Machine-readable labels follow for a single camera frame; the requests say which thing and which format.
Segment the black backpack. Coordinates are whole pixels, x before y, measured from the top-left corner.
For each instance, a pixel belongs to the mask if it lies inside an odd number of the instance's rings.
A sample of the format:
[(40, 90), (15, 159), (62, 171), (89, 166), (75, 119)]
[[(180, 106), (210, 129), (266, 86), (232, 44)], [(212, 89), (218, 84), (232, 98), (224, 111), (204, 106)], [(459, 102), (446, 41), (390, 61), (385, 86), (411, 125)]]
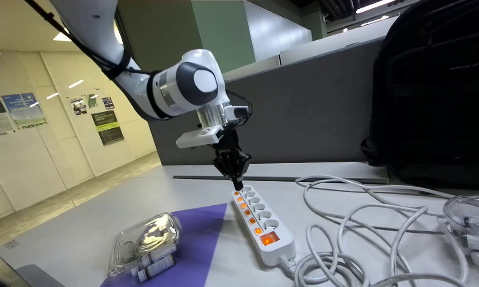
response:
[(360, 147), (407, 184), (479, 190), (479, 0), (420, 0), (395, 20)]

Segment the ceiling light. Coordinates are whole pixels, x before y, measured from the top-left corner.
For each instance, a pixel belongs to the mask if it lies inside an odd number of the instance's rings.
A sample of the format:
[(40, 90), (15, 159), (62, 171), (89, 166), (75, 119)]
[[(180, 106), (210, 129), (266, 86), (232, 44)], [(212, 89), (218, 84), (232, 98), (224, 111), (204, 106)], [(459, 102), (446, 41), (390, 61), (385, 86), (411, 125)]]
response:
[(364, 12), (366, 12), (366, 11), (375, 9), (375, 8), (377, 8), (377, 7), (391, 4), (391, 3), (394, 2), (394, 1), (398, 1), (398, 0), (380, 0), (380, 1), (375, 2), (375, 3), (373, 3), (373, 4), (370, 4), (370, 5), (367, 5), (367, 6), (364, 6), (364, 7), (361, 7), (361, 8), (359, 8), (359, 9), (357, 9), (357, 10), (355, 11), (355, 14), (362, 14), (362, 13), (364, 13)]

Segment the purple mat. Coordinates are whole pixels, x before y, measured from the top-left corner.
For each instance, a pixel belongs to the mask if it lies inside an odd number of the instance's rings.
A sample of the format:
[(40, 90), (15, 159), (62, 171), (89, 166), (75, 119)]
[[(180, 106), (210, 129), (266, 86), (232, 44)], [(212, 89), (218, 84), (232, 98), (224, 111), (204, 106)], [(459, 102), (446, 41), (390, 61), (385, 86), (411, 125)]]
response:
[(174, 212), (183, 227), (174, 265), (145, 282), (129, 273), (100, 287), (205, 287), (227, 207), (223, 203)]

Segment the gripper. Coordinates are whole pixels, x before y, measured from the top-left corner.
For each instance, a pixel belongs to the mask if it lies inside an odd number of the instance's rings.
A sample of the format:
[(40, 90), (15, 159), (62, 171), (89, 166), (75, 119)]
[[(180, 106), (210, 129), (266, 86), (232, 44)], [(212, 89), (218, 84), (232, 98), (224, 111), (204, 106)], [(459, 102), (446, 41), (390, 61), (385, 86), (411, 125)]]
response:
[(212, 163), (223, 176), (229, 178), (234, 190), (239, 191), (244, 188), (243, 175), (250, 166), (252, 156), (241, 153), (235, 128), (222, 131), (221, 135), (219, 142), (213, 144), (216, 158)]

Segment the grey partition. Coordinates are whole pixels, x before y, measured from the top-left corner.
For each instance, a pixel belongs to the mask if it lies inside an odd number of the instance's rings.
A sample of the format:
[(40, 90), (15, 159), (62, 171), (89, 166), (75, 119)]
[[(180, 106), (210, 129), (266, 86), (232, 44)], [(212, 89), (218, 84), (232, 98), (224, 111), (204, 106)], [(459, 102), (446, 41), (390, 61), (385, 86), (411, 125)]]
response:
[(383, 39), (226, 83), (253, 115), (237, 128), (252, 163), (366, 161), (374, 60)]

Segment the clear plastic container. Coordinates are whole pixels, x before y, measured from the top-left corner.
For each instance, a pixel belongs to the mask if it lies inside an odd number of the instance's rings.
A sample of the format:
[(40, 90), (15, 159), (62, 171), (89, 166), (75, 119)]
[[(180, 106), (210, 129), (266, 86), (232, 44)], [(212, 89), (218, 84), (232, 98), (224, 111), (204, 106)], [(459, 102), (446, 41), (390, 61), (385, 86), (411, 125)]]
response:
[(479, 217), (479, 195), (462, 195), (453, 197), (445, 203), (443, 207), (444, 215), (450, 224), (450, 229), (454, 237), (465, 249), (465, 252), (473, 264), (479, 268), (479, 250), (467, 249), (464, 246), (462, 236), (469, 234), (479, 236), (479, 229), (467, 228), (464, 225), (463, 218), (467, 216)]
[(178, 249), (183, 228), (170, 212), (162, 212), (119, 232), (112, 245), (106, 280), (132, 274)]

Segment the white power strip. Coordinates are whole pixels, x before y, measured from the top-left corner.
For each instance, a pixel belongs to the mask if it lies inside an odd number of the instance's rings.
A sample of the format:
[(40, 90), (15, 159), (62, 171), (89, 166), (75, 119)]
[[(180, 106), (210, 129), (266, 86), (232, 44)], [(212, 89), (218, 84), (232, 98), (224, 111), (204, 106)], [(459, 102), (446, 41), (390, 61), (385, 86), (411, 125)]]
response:
[(232, 206), (261, 261), (276, 267), (296, 257), (293, 234), (269, 202), (251, 185), (232, 191)]

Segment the white partition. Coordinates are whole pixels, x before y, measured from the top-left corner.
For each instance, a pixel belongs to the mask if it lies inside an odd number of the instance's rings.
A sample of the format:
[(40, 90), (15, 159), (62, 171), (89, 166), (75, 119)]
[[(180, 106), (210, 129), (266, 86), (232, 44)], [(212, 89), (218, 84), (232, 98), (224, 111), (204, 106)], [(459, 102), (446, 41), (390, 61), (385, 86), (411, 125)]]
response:
[(298, 45), (297, 47), (282, 51), (275, 56), (226, 72), (223, 74), (224, 80), (226, 82), (232, 81), (254, 73), (352, 47), (356, 44), (382, 39), (386, 36), (389, 28), (397, 18), (398, 16), (390, 18), (387, 16), (384, 17), (383, 20), (373, 24)]

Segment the black and green poster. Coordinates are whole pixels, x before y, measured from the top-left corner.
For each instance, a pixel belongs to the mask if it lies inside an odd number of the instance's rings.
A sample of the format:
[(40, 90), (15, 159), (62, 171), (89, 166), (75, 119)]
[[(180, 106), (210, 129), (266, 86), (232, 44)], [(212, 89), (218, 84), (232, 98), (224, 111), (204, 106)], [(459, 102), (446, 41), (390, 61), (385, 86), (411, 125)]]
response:
[(113, 110), (92, 113), (91, 117), (103, 145), (110, 145), (125, 139)]

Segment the row of posters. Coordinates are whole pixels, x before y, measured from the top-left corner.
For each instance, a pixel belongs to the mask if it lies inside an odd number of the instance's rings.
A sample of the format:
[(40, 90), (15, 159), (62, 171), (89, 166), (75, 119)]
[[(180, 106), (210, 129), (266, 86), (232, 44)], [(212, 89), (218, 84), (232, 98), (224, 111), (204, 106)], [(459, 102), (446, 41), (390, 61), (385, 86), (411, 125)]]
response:
[(0, 136), (47, 124), (33, 93), (0, 96)]

